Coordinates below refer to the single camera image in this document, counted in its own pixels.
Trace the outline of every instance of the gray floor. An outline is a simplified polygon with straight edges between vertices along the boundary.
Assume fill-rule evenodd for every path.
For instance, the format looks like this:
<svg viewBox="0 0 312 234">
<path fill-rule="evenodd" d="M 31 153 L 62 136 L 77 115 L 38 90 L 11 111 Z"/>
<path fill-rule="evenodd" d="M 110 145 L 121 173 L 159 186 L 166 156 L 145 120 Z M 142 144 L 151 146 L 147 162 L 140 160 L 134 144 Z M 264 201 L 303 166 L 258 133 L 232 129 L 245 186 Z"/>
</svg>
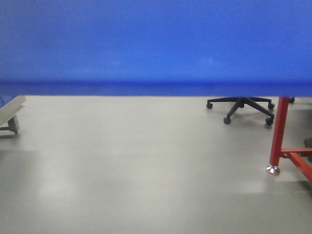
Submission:
<svg viewBox="0 0 312 234">
<path fill-rule="evenodd" d="M 231 104 L 205 102 L 28 97 L 20 135 L 0 140 L 0 233 L 311 233 L 311 184 L 288 159 L 265 172 L 265 115 L 224 125 Z M 311 104 L 289 107 L 285 147 L 312 136 Z"/>
</svg>

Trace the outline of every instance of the red metal frame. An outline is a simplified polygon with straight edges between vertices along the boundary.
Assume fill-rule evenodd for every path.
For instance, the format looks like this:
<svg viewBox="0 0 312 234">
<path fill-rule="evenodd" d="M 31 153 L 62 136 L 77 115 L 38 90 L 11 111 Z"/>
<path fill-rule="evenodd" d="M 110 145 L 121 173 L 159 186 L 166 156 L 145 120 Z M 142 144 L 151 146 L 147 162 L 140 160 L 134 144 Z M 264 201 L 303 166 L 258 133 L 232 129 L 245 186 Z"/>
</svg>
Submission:
<svg viewBox="0 0 312 234">
<path fill-rule="evenodd" d="M 272 166 L 278 166 L 279 159 L 281 157 L 289 158 L 294 163 L 294 165 L 296 165 L 299 168 L 302 174 L 304 174 L 304 176 L 310 182 L 312 182 L 312 168 L 302 159 L 303 156 L 312 156 L 312 148 L 282 149 L 288 102 L 289 102 L 288 97 L 279 98 L 274 136 L 272 142 L 270 164 Z"/>
</svg>

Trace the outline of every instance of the chair caster wheel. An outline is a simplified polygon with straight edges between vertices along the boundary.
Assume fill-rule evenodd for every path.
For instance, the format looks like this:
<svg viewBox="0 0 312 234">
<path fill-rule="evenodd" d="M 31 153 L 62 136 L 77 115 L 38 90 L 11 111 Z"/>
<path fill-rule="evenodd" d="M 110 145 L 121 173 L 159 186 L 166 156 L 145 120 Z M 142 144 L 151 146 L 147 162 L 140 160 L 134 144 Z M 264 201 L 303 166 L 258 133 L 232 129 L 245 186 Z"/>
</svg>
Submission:
<svg viewBox="0 0 312 234">
<path fill-rule="evenodd" d="M 230 119 L 230 118 L 224 118 L 224 119 L 223 119 L 223 122 L 224 122 L 225 124 L 230 124 L 230 123 L 231 123 L 231 119 Z"/>
<path fill-rule="evenodd" d="M 210 103 L 210 102 L 207 102 L 207 105 L 206 105 L 206 106 L 207 106 L 208 109 L 211 109 L 211 108 L 213 107 L 213 104 Z"/>
<path fill-rule="evenodd" d="M 267 125 L 272 125 L 273 124 L 273 119 L 272 118 L 267 118 L 266 120 L 265 120 L 265 122 L 267 123 Z"/>
<path fill-rule="evenodd" d="M 269 103 L 269 104 L 268 104 L 269 110 L 273 110 L 274 107 L 275 107 L 275 105 L 274 105 L 273 103 Z"/>
</svg>

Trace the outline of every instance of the white shelf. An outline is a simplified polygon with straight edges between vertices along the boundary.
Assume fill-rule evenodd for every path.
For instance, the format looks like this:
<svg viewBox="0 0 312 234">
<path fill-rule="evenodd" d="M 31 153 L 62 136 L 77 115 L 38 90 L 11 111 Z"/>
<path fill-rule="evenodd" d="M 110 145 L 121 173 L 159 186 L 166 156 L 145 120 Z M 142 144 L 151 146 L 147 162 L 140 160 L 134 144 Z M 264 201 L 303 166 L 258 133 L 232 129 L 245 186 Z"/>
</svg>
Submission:
<svg viewBox="0 0 312 234">
<path fill-rule="evenodd" d="M 5 124 L 10 118 L 22 109 L 23 103 L 26 101 L 25 96 L 17 96 L 3 107 L 0 108 L 0 126 Z"/>
</svg>

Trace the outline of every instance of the blue tabletop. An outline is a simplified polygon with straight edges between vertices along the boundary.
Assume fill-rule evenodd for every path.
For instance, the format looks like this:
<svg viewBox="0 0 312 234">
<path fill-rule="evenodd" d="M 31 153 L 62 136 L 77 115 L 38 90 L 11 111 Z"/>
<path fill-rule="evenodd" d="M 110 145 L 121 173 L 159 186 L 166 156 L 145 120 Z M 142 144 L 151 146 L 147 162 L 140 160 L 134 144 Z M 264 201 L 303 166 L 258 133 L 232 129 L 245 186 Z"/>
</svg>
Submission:
<svg viewBox="0 0 312 234">
<path fill-rule="evenodd" d="M 311 0 L 2 0 L 0 94 L 312 96 L 311 12 Z"/>
</svg>

